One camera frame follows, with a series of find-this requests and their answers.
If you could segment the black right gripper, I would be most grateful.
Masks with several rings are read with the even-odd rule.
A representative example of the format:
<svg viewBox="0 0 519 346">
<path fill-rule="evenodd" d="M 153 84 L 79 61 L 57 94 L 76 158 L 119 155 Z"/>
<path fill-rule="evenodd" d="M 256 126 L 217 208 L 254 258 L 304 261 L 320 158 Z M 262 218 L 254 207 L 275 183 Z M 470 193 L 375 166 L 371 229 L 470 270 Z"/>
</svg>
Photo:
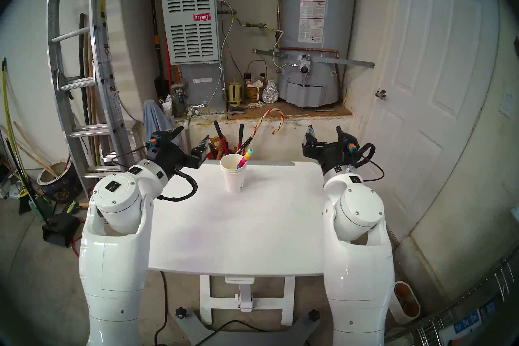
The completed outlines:
<svg viewBox="0 0 519 346">
<path fill-rule="evenodd" d="M 337 141 L 331 143 L 317 142 L 312 125 L 308 126 L 305 133 L 302 154 L 304 157 L 317 161 L 323 175 L 335 171 L 338 167 L 345 166 L 344 151 L 339 142 L 346 140 L 346 134 L 339 125 L 336 127 L 336 132 Z"/>
</svg>

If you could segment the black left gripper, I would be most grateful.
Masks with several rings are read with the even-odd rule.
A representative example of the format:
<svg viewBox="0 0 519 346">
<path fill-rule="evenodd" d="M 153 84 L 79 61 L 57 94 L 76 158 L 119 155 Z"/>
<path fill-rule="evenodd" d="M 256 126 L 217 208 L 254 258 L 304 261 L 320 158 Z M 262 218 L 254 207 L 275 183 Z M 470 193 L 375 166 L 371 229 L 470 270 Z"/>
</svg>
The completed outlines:
<svg viewBox="0 0 519 346">
<path fill-rule="evenodd" d="M 182 143 L 183 131 L 184 127 L 182 125 L 175 127 L 172 130 L 172 142 L 167 142 L 162 149 L 162 170 L 165 172 L 181 170 L 184 167 L 198 169 L 207 158 L 207 154 L 210 151 L 210 137 L 206 136 L 203 138 L 192 149 L 191 154 L 186 154 L 179 146 L 175 145 Z"/>
</svg>

